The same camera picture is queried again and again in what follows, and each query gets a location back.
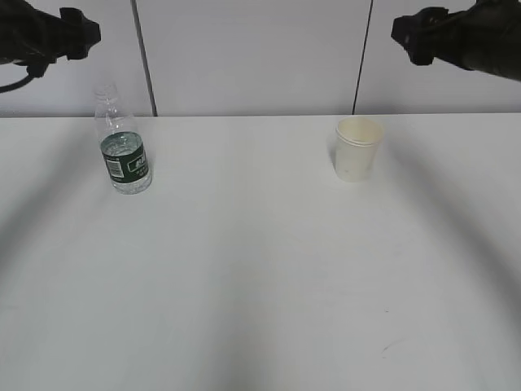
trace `water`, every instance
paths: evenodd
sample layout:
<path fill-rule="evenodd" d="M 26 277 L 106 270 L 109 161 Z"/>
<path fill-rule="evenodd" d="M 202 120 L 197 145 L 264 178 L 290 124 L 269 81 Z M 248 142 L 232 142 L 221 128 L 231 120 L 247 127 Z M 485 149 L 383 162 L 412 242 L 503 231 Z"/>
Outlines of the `water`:
<path fill-rule="evenodd" d="M 130 155 L 140 148 L 143 144 L 141 136 L 134 132 L 120 132 L 116 134 L 119 137 L 106 138 L 101 143 L 101 150 L 105 155 L 109 156 L 125 156 Z M 149 167 L 148 174 L 143 178 L 132 183 L 118 183 L 111 181 L 112 185 L 121 194 L 138 194 L 145 191 L 152 182 L 152 170 Z"/>

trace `wall seam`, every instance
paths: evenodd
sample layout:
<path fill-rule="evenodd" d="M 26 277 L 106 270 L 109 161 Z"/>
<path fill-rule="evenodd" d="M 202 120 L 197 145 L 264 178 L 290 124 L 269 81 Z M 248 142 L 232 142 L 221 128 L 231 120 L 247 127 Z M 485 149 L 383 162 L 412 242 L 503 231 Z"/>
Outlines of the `wall seam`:
<path fill-rule="evenodd" d="M 357 100 L 358 100 L 358 91 L 360 89 L 360 80 L 361 80 L 361 73 L 364 68 L 364 60 L 366 59 L 366 48 L 367 48 L 367 38 L 369 37 L 369 27 L 371 24 L 371 16 L 373 15 L 373 5 L 374 0 L 371 0 L 371 3 L 369 5 L 369 15 L 367 17 L 367 26 L 366 26 L 366 36 L 364 37 L 364 46 L 361 50 L 361 58 L 360 58 L 360 68 L 358 69 L 358 79 L 357 79 L 357 88 L 355 90 L 355 99 L 352 102 L 352 114 L 355 115 L 355 112 L 357 110 Z"/>
<path fill-rule="evenodd" d="M 150 98 L 150 105 L 152 107 L 152 115 L 157 116 L 157 106 L 155 105 L 154 88 L 152 86 L 152 78 L 150 75 L 150 68 L 148 67 L 147 51 L 145 50 L 145 41 L 143 40 L 143 32 L 141 29 L 141 21 L 139 20 L 137 0 L 130 0 L 132 6 L 132 14 L 134 16 L 134 24 L 136 27 L 136 34 L 138 35 L 139 51 L 141 53 L 141 61 L 143 71 L 145 72 L 145 80 L 147 81 L 148 96 Z"/>

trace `black cable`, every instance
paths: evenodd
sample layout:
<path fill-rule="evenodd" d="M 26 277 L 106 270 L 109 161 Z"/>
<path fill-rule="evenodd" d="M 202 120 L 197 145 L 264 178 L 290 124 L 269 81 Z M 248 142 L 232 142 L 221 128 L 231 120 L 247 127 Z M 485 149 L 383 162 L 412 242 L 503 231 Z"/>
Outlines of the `black cable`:
<path fill-rule="evenodd" d="M 7 86 L 2 86 L 0 87 L 0 94 L 3 94 L 4 92 L 18 90 L 19 88 L 29 84 L 33 79 L 34 77 L 27 75 L 22 80 L 17 81 L 16 83 L 8 84 Z"/>

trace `cup rim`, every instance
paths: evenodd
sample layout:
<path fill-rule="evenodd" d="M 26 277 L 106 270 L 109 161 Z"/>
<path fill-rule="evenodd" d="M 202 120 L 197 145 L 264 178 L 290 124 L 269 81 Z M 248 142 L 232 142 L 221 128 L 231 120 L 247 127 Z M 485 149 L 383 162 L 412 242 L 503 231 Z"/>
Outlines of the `cup rim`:
<path fill-rule="evenodd" d="M 380 131 L 381 131 L 381 135 L 380 135 L 379 139 L 376 140 L 376 141 L 373 141 L 373 142 L 363 142 L 363 141 L 352 140 L 350 138 L 344 137 L 340 133 L 340 130 L 339 130 L 340 123 L 342 121 L 345 121 L 345 120 L 352 120 L 352 119 L 356 119 L 356 118 L 362 118 L 363 120 L 368 121 L 368 122 L 370 122 L 373 125 L 376 125 L 380 129 Z M 384 131 L 384 128 L 383 128 L 382 125 L 380 125 L 376 121 L 372 121 L 371 119 L 367 118 L 366 116 L 345 116 L 344 118 L 340 119 L 338 121 L 338 123 L 336 124 L 336 135 L 337 135 L 337 137 L 340 140 L 342 140 L 344 143 L 351 144 L 351 145 L 353 145 L 355 147 L 373 147 L 374 145 L 378 145 L 379 143 L 381 143 L 381 141 L 383 139 L 384 133 L 385 133 L 385 131 Z"/>

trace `white wall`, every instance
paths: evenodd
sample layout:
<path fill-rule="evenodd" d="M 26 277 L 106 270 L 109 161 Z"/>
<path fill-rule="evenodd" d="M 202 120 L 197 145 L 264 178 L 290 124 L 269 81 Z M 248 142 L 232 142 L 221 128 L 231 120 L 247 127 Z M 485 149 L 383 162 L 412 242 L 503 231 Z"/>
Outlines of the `white wall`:
<path fill-rule="evenodd" d="M 475 0 L 374 0 L 357 113 L 518 112 L 521 84 L 437 59 L 417 67 L 391 39 L 392 21 L 425 7 L 466 10 Z"/>
<path fill-rule="evenodd" d="M 160 115 L 352 110 L 369 0 L 139 0 Z"/>
<path fill-rule="evenodd" d="M 0 94 L 0 116 L 90 116 L 94 112 L 92 89 L 102 79 L 113 78 L 127 105 L 137 114 L 151 115 L 151 104 L 139 53 L 129 0 L 29 0 L 33 7 L 59 15 L 60 7 L 76 7 L 101 25 L 102 41 L 87 59 L 62 58 L 46 75 L 28 86 Z M 0 83 L 26 76 L 25 67 L 0 66 Z"/>
<path fill-rule="evenodd" d="M 92 87 L 112 78 L 138 115 L 152 114 L 130 0 L 30 0 L 58 15 L 78 7 L 101 24 L 87 59 L 60 59 L 0 116 L 90 116 Z M 392 21 L 424 7 L 475 0 L 374 0 L 357 113 L 517 112 L 521 85 L 439 60 L 412 65 Z M 161 116 L 350 113 L 370 0 L 138 0 Z M 25 75 L 0 66 L 0 83 Z"/>

